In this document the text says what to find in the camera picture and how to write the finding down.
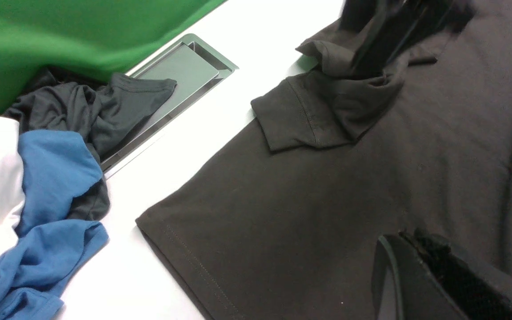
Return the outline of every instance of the stitching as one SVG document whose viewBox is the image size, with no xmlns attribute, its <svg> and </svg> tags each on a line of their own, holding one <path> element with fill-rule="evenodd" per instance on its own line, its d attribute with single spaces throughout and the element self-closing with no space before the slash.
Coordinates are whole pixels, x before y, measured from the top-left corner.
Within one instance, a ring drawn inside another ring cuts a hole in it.
<svg viewBox="0 0 512 320">
<path fill-rule="evenodd" d="M 311 123 L 311 119 L 309 118 L 309 113 L 307 112 L 307 109 L 305 109 L 303 99 L 301 98 L 299 93 L 296 91 L 296 89 L 293 88 L 292 83 L 290 81 L 287 81 L 287 83 L 290 85 L 290 89 L 293 91 L 297 100 L 299 101 L 301 109 L 303 109 L 303 113 L 305 113 L 305 118 L 307 118 L 307 124 L 309 125 L 309 129 L 311 130 L 311 133 L 313 134 L 313 142 L 315 142 L 315 144 L 319 144 L 319 142 L 317 141 L 317 136 L 315 136 L 315 130 L 313 130 L 313 124 Z"/>
<path fill-rule="evenodd" d="M 323 48 L 325 48 L 325 52 L 327 52 L 327 61 L 325 61 L 325 59 L 321 59 L 321 62 L 323 63 L 323 67 L 325 67 L 325 69 L 331 69 L 329 68 L 330 65 L 329 65 L 329 61 L 331 61 L 331 53 L 329 52 L 329 48 L 325 45 L 325 43 L 323 42 L 320 42 L 321 45 L 323 46 Z"/>
<path fill-rule="evenodd" d="M 213 278 L 211 276 L 211 274 L 205 269 L 205 267 L 203 266 L 203 264 L 195 257 L 195 255 L 193 255 L 193 253 L 191 252 L 191 250 L 189 250 L 189 248 L 187 247 L 187 245 L 185 245 L 185 243 L 183 243 L 183 241 L 179 238 L 179 236 L 175 233 L 175 231 L 173 231 L 173 229 L 171 227 L 169 227 L 169 225 L 166 225 L 167 229 L 169 231 L 171 231 L 171 233 L 173 233 L 173 235 L 175 236 L 175 239 L 177 239 L 181 245 L 183 245 L 183 247 L 185 247 L 185 249 L 187 250 L 187 252 L 189 253 L 189 255 L 185 255 L 185 259 L 193 266 L 193 268 L 195 269 L 195 271 L 197 271 L 197 273 L 199 274 L 199 276 L 201 276 L 201 278 L 203 278 L 203 280 L 205 282 L 207 282 L 207 284 L 209 283 L 209 281 L 207 281 L 207 278 L 205 278 L 200 272 L 199 272 L 199 268 L 197 268 L 195 266 L 195 264 L 193 264 L 193 262 L 191 262 L 191 260 L 188 258 L 188 256 L 191 256 L 198 264 L 199 266 L 201 266 L 201 268 L 203 268 L 203 270 L 205 271 L 205 273 L 209 276 L 209 278 L 211 278 L 211 281 L 215 284 L 215 286 L 217 286 L 217 288 L 219 288 L 219 291 L 221 292 L 222 296 L 224 296 L 224 298 L 226 299 L 226 301 L 228 302 L 228 304 L 230 306 L 232 306 L 232 308 L 234 309 L 234 311 L 236 312 L 236 314 L 238 316 L 240 316 L 241 319 L 244 319 L 244 316 L 242 316 L 239 312 L 238 312 L 238 309 L 236 308 L 236 306 L 234 306 L 234 304 L 229 300 L 229 298 L 226 296 L 226 294 L 222 291 L 221 287 L 219 286 L 219 284 L 215 281 L 215 278 Z M 170 237 L 166 232 L 165 230 L 163 230 L 162 228 L 162 231 L 163 233 L 165 234 L 166 237 L 169 238 L 169 240 L 173 243 L 175 243 L 173 241 L 173 238 Z M 217 298 L 217 300 L 219 300 L 219 302 L 222 304 L 222 306 L 228 310 L 228 308 L 226 307 L 226 305 L 222 302 L 222 300 L 219 298 L 219 295 L 216 294 L 216 292 L 214 290 L 211 289 L 211 291 L 213 292 L 213 294 L 215 295 L 215 297 Z"/>
<path fill-rule="evenodd" d="M 50 303 L 51 299 L 49 299 L 48 296 L 44 296 L 41 292 L 36 291 L 35 289 L 31 289 L 31 288 L 27 288 L 27 290 L 23 290 L 22 292 L 26 292 L 26 293 L 30 292 L 33 295 L 38 296 L 39 298 L 43 298 L 43 299 L 46 300 L 46 302 L 45 302 L 45 304 L 43 306 L 41 306 L 40 308 L 35 310 L 35 312 L 33 312 L 33 314 L 31 314 L 32 316 L 34 316 L 36 314 L 39 314 L 42 310 L 50 308 L 49 303 Z M 10 312 L 15 311 L 16 310 L 16 306 L 11 308 L 11 310 L 8 310 L 8 309 L 11 306 L 13 306 L 14 304 L 17 304 L 17 300 L 21 300 L 21 299 L 22 299 L 21 294 L 18 294 L 10 303 L 8 303 L 5 306 L 1 306 L 1 308 L 0 308 L 0 319 L 4 319 L 6 316 L 9 315 L 9 314 L 6 314 L 7 313 L 6 311 L 10 311 Z"/>
<path fill-rule="evenodd" d="M 55 306 L 55 304 L 53 303 L 54 301 L 52 300 L 52 298 L 48 298 L 48 297 L 44 297 L 44 296 L 41 296 L 41 297 L 42 298 L 46 298 L 47 302 L 45 302 L 44 306 L 42 306 L 41 308 L 39 308 L 39 310 L 37 310 L 36 312 L 34 312 L 34 314 L 32 314 L 33 318 L 35 318 L 35 316 L 40 315 L 42 312 L 46 312 L 51 307 Z"/>
</svg>

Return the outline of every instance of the green fabric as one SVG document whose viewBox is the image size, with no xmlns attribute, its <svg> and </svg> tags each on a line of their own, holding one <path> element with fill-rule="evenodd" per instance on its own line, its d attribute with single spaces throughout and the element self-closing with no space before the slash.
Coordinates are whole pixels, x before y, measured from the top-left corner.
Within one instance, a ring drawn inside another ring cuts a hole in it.
<svg viewBox="0 0 512 320">
<path fill-rule="evenodd" d="M 224 0 L 0 0 L 0 114 L 46 64 L 125 72 Z"/>
</svg>

